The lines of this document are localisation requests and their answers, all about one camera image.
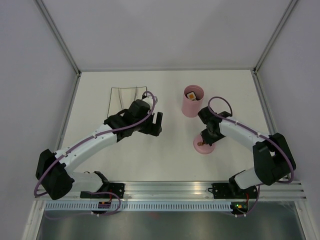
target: glass panel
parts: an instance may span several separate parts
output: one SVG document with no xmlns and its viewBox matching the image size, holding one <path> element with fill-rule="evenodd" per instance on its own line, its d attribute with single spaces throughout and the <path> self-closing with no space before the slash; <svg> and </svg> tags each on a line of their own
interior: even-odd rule
<svg viewBox="0 0 320 240">
<path fill-rule="evenodd" d="M 43 217 L 38 240 L 163 240 L 243 239 L 304 240 L 293 203 L 259 203 L 247 217 L 222 212 L 122 211 L 111 216 L 80 215 L 75 211 L 49 211 Z"/>
</svg>

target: tabletop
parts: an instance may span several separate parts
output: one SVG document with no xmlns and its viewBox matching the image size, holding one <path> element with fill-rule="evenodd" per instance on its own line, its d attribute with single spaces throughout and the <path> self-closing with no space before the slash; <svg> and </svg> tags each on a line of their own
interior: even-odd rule
<svg viewBox="0 0 320 240">
<path fill-rule="evenodd" d="M 91 134 L 107 118 L 111 88 L 146 86 L 158 97 L 155 112 L 163 112 L 158 137 L 134 132 L 82 163 L 76 172 L 100 171 L 110 181 L 226 181 L 253 167 L 253 154 L 230 137 L 216 143 L 207 155 L 193 140 L 206 126 L 199 117 L 182 114 L 185 87 L 204 89 L 202 108 L 214 96 L 229 101 L 240 122 L 268 133 L 255 84 L 249 70 L 110 71 L 83 72 L 72 106 L 62 147 Z M 216 112 L 229 111 L 217 99 Z"/>
</svg>

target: gray wall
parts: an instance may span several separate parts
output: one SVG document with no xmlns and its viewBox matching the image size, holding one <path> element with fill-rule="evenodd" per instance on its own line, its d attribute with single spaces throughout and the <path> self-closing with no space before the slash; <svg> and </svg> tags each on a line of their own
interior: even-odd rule
<svg viewBox="0 0 320 240">
<path fill-rule="evenodd" d="M 250 68 L 290 0 L 43 0 L 82 71 Z"/>
<path fill-rule="evenodd" d="M 58 139 L 75 73 L 33 0 L 0 1 L 0 236 L 22 237 L 39 153 Z"/>
<path fill-rule="evenodd" d="M 320 226 L 320 1 L 300 1 L 262 66 L 278 130 L 296 161 L 296 177 Z"/>
</svg>

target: black bracket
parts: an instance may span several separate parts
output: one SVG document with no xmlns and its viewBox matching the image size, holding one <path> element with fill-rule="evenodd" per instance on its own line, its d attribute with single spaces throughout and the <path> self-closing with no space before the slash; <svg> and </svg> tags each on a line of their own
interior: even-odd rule
<svg viewBox="0 0 320 240">
<path fill-rule="evenodd" d="M 124 194 L 125 194 L 124 183 L 109 182 L 108 179 L 106 179 L 106 177 L 101 172 L 95 171 L 94 173 L 97 174 L 103 182 L 102 186 L 97 191 L 97 193 L 102 193 L 102 194 L 91 194 L 90 192 L 82 191 L 80 193 L 81 199 L 109 199 L 110 198 L 109 194 L 103 193 L 103 192 L 111 192 L 113 194 L 118 195 L 120 199 L 124 198 Z"/>
<path fill-rule="evenodd" d="M 213 194 L 214 199 L 247 199 L 247 195 L 250 199 L 256 199 L 258 196 L 258 190 L 256 186 L 251 186 L 247 189 L 234 194 L 229 186 L 228 182 L 219 182 L 213 183 L 212 188 L 209 188 L 208 191 Z"/>
<path fill-rule="evenodd" d="M 125 193 L 125 184 L 124 183 L 112 183 L 110 182 L 108 185 L 108 188 L 105 188 L 104 190 L 101 190 L 99 192 L 111 192 L 113 194 L 116 194 L 119 196 L 120 199 L 124 198 Z M 82 191 L 80 193 L 81 199 L 109 199 L 109 194 L 90 194 L 86 191 Z"/>
<path fill-rule="evenodd" d="M 146 117 L 149 111 L 150 105 L 143 100 L 137 99 L 131 103 L 129 109 L 123 109 L 117 114 L 109 116 L 104 120 L 103 124 L 109 125 L 112 129 L 127 127 Z M 161 123 L 163 113 L 157 113 L 155 123 L 153 123 L 154 116 L 155 114 L 153 113 L 148 119 L 139 125 L 126 130 L 117 131 L 116 141 L 119 142 L 126 137 L 130 137 L 135 131 L 155 137 L 159 136 L 162 132 Z"/>
<path fill-rule="evenodd" d="M 232 117 L 232 115 L 226 111 L 223 111 L 218 115 L 224 118 Z M 221 134 L 219 127 L 219 123 L 221 123 L 222 119 L 214 116 L 207 106 L 202 108 L 198 112 L 198 116 L 201 119 L 201 121 L 206 125 L 205 130 L 201 132 L 201 137 L 205 144 L 209 144 L 210 146 L 212 146 L 212 144 L 225 137 Z"/>
</svg>

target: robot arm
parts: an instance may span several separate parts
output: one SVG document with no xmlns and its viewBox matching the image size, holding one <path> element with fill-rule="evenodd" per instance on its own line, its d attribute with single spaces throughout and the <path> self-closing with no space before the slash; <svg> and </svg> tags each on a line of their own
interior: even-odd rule
<svg viewBox="0 0 320 240">
<path fill-rule="evenodd" d="M 283 135 L 279 133 L 255 135 L 251 131 L 239 127 L 238 121 L 230 113 L 223 111 L 218 115 L 226 119 L 213 115 L 209 107 L 199 111 L 198 116 L 206 125 L 206 129 L 201 132 L 203 142 L 200 144 L 211 146 L 224 137 L 230 137 L 253 153 L 254 167 L 239 172 L 229 179 L 229 188 L 235 195 L 251 186 L 260 184 L 270 186 L 291 172 L 282 154 L 265 138 L 276 143 L 289 158 L 293 169 L 296 169 L 295 161 Z"/>
<path fill-rule="evenodd" d="M 99 128 L 75 144 L 55 153 L 49 149 L 43 151 L 35 174 L 38 180 L 53 162 L 60 159 L 41 182 L 50 197 L 57 200 L 70 192 L 105 192 L 109 182 L 102 173 L 97 171 L 81 173 L 74 170 L 98 151 L 130 137 L 135 131 L 158 136 L 162 131 L 162 112 L 157 113 L 156 123 L 153 123 L 154 114 L 152 114 L 142 123 L 130 127 L 145 118 L 153 108 L 153 104 L 154 101 L 150 96 L 144 96 L 142 100 L 135 100 L 129 109 L 108 117 Z"/>
</svg>

